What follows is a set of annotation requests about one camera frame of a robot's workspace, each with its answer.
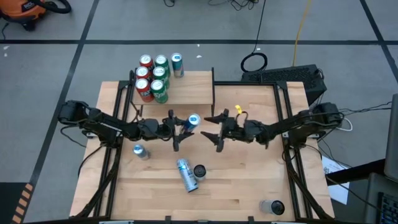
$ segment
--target soda can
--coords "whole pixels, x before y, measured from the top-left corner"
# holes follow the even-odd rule
[[[195,176],[196,180],[204,180],[206,176],[206,168],[204,165],[196,165],[193,168],[193,175]]]
[[[199,126],[200,124],[200,116],[199,114],[191,114],[187,120],[181,125],[180,134],[183,133],[190,133],[192,132],[195,127]]]
[[[137,80],[136,89],[144,102],[151,102],[154,99],[154,96],[150,91],[149,82],[145,78]]]
[[[142,160],[149,159],[149,152],[144,148],[143,145],[136,144],[132,149],[132,152]]]
[[[273,215],[281,215],[285,212],[285,205],[280,200],[262,200],[259,207],[260,211]]]
[[[177,167],[180,171],[180,175],[187,192],[189,193],[193,190],[196,190],[198,188],[198,183],[195,180],[195,176],[193,175],[191,168],[189,167],[188,161],[186,159],[177,160]]]
[[[174,77],[181,78],[184,76],[184,67],[182,66],[182,56],[180,53],[172,54],[172,65],[174,70]]]
[[[162,82],[166,85],[166,88],[170,87],[169,77],[166,74],[166,70],[164,67],[155,67],[154,68],[154,79],[162,80]]]
[[[155,100],[158,103],[166,103],[169,99],[166,87],[164,86],[162,80],[154,80],[150,84],[150,90],[154,94]]]
[[[164,55],[158,55],[155,58],[155,65],[156,67],[164,67],[164,70],[166,70],[167,76],[170,78],[170,67],[169,67],[169,60],[167,60],[167,57]]]
[[[150,57],[150,55],[142,55],[139,58],[139,64],[141,66],[147,67],[149,75],[152,77],[152,74],[153,74],[152,71],[155,68],[154,61],[152,60],[152,57]]]
[[[145,78],[146,80],[148,80],[148,82],[152,81],[151,77],[150,77],[150,74],[149,74],[149,71],[148,71],[148,68],[144,67],[144,66],[141,66],[141,67],[137,68],[136,76],[137,76],[137,79]]]

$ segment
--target gray floor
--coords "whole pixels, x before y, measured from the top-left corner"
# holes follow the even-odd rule
[[[11,24],[5,34],[9,40],[79,40],[93,2],[70,0],[73,13],[49,14],[34,32]],[[167,8],[161,0],[99,0],[87,40],[256,38],[261,4],[237,12],[229,4],[211,7],[206,2],[177,0],[175,7]],[[398,2],[366,2],[384,39],[398,40]],[[294,40],[305,4],[306,0],[268,0],[259,38]],[[359,0],[314,0],[301,39],[377,40]],[[293,45],[257,47],[268,56],[267,68],[291,66]],[[0,182],[30,180],[76,48],[72,44],[0,44],[0,130],[4,133],[0,136]],[[398,60],[398,46],[388,48]],[[214,67],[216,80],[240,80],[240,61],[252,49],[252,44],[86,44],[67,100],[95,105],[100,83],[126,79],[142,54],[180,52],[186,70]],[[360,109],[390,101],[398,93],[397,80],[379,45],[299,45],[297,50],[297,65],[314,63],[323,70],[328,87],[323,101]],[[253,59],[249,68],[258,63]],[[355,114],[349,119],[354,124],[352,132],[335,131],[326,138],[334,157],[352,166],[382,158],[389,112]],[[61,136],[60,128],[53,135],[25,222],[68,217],[83,149]],[[84,142],[77,130],[68,132]],[[351,184],[363,197],[365,188],[366,181]],[[336,216],[346,221],[360,221],[360,214],[352,214],[362,206],[352,195],[348,206],[334,202]]]

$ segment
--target green soda can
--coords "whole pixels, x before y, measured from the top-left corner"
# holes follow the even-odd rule
[[[184,67],[182,66],[182,56],[179,53],[172,54],[172,65],[175,78],[182,78],[184,76]]]
[[[154,78],[155,80],[162,80],[162,82],[166,85],[166,88],[169,89],[170,87],[169,77],[167,76],[164,67],[154,68]]]
[[[164,69],[166,70],[166,74],[167,76],[170,78],[170,67],[169,67],[169,60],[167,60],[167,57],[164,55],[158,55],[155,58],[155,65],[157,67],[164,67]]]
[[[155,96],[156,102],[166,103],[169,99],[166,87],[164,86],[162,80],[154,80],[152,84],[150,84],[150,89]]]

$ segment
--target blue soda can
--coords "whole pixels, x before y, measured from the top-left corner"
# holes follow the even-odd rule
[[[195,180],[195,176],[193,175],[191,168],[189,167],[188,161],[186,159],[177,160],[177,167],[180,171],[180,175],[187,192],[189,193],[193,190],[196,190],[198,188],[198,183]]]
[[[182,65],[182,56],[180,53],[172,54],[172,65],[175,78],[182,78],[184,76],[184,67]]]
[[[149,159],[149,152],[144,148],[143,145],[136,144],[132,152],[142,160]]]
[[[198,114],[191,114],[186,121],[181,125],[180,134],[190,133],[195,127],[200,124],[200,116]]]

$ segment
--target wooden platform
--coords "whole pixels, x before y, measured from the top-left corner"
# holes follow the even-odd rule
[[[117,82],[104,82],[101,87],[97,107],[106,113],[112,112],[117,85]],[[234,106],[240,105],[249,113],[249,119],[266,124],[277,121],[271,87],[216,86],[215,93],[215,115],[227,108],[234,116],[237,113]],[[289,95],[294,114],[308,108],[302,83],[289,83]],[[193,112],[202,118],[210,116],[208,107],[204,105],[148,105],[144,107],[143,117],[162,119],[167,116],[168,109],[173,109],[181,119]],[[127,120],[133,117],[134,109],[130,107]],[[131,142],[125,139],[111,218],[164,220],[166,215],[171,215],[172,220],[246,221],[248,216],[254,216],[256,221],[294,220],[286,168],[281,158],[280,136],[270,142],[267,150],[255,142],[246,144],[226,139],[223,152],[217,153],[215,146],[200,131],[218,133],[220,127],[202,119],[201,125],[194,130],[195,135],[181,143],[179,152],[173,152],[171,141]],[[137,143],[150,150],[151,159],[142,161],[131,152]],[[85,156],[98,144],[97,139],[90,139]],[[308,141],[308,144],[317,147],[316,141]],[[83,166],[70,215],[78,213],[97,189],[103,157],[104,150]],[[206,180],[199,182],[198,190],[187,193],[184,189],[176,167],[179,158],[188,159],[192,166],[206,166]],[[302,160],[308,189],[323,209],[333,216],[318,152],[302,149]],[[101,214],[104,214],[107,198],[106,192]],[[298,198],[302,205],[300,191]],[[285,213],[281,216],[261,213],[258,204],[264,199],[283,201]],[[305,216],[303,206],[300,209]]]
[[[170,76],[170,88],[167,90],[169,100],[165,105],[212,105],[213,79],[211,71],[185,71],[182,78]],[[135,105],[159,105],[158,102],[144,102],[137,90],[134,90],[133,103]]]

